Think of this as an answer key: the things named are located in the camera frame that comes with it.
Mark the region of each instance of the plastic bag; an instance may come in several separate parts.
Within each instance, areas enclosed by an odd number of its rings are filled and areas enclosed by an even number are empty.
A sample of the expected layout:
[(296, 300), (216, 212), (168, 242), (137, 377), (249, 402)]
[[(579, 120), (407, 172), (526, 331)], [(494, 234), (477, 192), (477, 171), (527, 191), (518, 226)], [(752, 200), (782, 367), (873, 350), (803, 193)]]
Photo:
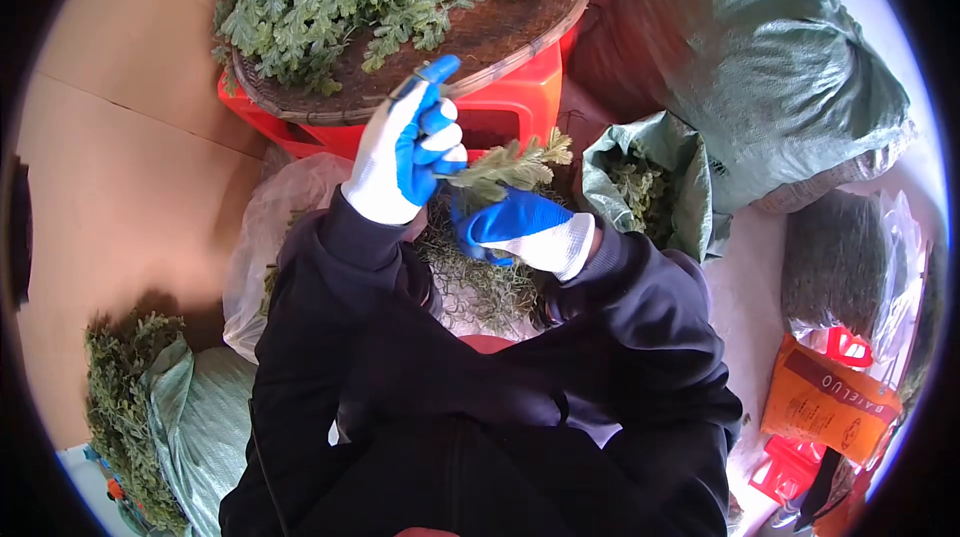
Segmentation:
[(569, 72), (618, 122), (698, 131), (723, 214), (903, 138), (909, 104), (840, 0), (613, 0)]
[(800, 338), (846, 327), (870, 342), (873, 360), (893, 359), (898, 330), (922, 286), (920, 228), (906, 195), (834, 190), (787, 217), (780, 305)]
[(760, 430), (832, 447), (869, 466), (904, 410), (897, 393), (785, 335)]
[(784, 184), (758, 199), (751, 205), (776, 213), (790, 213), (809, 206), (828, 191), (849, 183), (870, 181), (893, 167), (907, 147), (917, 139), (917, 128), (907, 119), (903, 125), (903, 138), (886, 147), (874, 149), (856, 158), (823, 170), (806, 181)]
[(606, 129), (583, 152), (583, 198), (618, 231), (628, 230), (628, 220), (634, 215), (607, 176), (607, 170), (608, 152), (619, 150), (627, 155), (632, 146), (643, 158), (674, 175), (677, 189), (672, 216), (674, 231), (668, 246), (704, 261), (715, 236), (707, 154), (700, 135), (673, 114), (661, 111), (631, 124)]
[(183, 507), (187, 535), (220, 534), (220, 500), (247, 467), (257, 366), (235, 351), (194, 353), (184, 339), (164, 349), (141, 377), (150, 393), (147, 423), (164, 480)]
[(267, 327), (267, 266), (277, 262), (292, 221), (302, 212), (327, 208), (334, 187), (351, 176), (353, 166), (348, 159), (317, 154), (284, 166), (253, 191), (223, 288), (223, 340), (250, 362), (257, 362), (254, 347)]

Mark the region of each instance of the round woven bamboo tray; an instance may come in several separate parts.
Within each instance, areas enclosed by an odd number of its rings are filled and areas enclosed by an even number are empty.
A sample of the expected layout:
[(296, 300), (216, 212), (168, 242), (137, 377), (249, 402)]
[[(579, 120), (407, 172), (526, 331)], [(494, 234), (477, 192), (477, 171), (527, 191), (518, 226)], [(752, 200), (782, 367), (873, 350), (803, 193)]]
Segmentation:
[(446, 96), (457, 99), (486, 87), (516, 70), (538, 52), (560, 40), (573, 28), (590, 0), (486, 0), (472, 10), (450, 13), (451, 28), (443, 44), (433, 51), (418, 51), (411, 43), (387, 58), (374, 74), (360, 69), (367, 33), (356, 39), (340, 56), (333, 77), (341, 92), (331, 97), (304, 93), (301, 88), (283, 88), (272, 78), (261, 79), (256, 60), (233, 51), (237, 83), (258, 107), (270, 114), (308, 126), (351, 126), (365, 124), (390, 91), (425, 61), (446, 54), (460, 58), (460, 69), (452, 77)]

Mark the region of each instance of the orange bag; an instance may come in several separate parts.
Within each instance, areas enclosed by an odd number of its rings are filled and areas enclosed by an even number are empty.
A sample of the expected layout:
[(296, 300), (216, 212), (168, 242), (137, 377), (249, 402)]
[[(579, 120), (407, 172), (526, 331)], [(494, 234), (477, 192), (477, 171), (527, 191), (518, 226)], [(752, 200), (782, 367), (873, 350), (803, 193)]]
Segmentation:
[(760, 430), (822, 443), (869, 468), (903, 410), (890, 387), (787, 334), (776, 354)]

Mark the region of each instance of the sleeve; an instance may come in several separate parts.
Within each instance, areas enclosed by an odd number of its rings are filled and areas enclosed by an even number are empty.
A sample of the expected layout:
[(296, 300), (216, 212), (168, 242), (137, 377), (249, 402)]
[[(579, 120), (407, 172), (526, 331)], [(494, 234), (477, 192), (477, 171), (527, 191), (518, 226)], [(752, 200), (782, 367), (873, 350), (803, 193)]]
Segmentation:
[(743, 407), (727, 388), (706, 281), (689, 261), (605, 228), (557, 300), (562, 314), (584, 316), (618, 342), (606, 380), (622, 428), (604, 451), (642, 492), (651, 532), (726, 534), (726, 461)]
[(360, 216), (340, 193), (291, 229), (256, 345), (246, 471), (221, 502), (222, 533), (279, 534), (343, 471), (328, 442), (356, 336), (391, 296), (405, 227)]

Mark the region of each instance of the blue and white work glove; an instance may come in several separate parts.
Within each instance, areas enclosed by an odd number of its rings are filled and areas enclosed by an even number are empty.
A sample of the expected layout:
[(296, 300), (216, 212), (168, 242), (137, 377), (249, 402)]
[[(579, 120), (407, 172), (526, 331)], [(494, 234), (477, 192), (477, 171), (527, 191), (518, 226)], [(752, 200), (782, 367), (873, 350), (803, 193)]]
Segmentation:
[(454, 222), (465, 254), (509, 265), (509, 257), (497, 257), (492, 250), (510, 252), (559, 280), (580, 274), (596, 228), (593, 214), (573, 213), (546, 197), (511, 187), (507, 199)]
[(459, 66), (456, 56), (443, 56), (415, 72), (366, 124), (353, 174), (340, 187), (364, 218), (406, 224), (437, 189), (434, 174), (467, 167), (457, 107), (438, 87)]

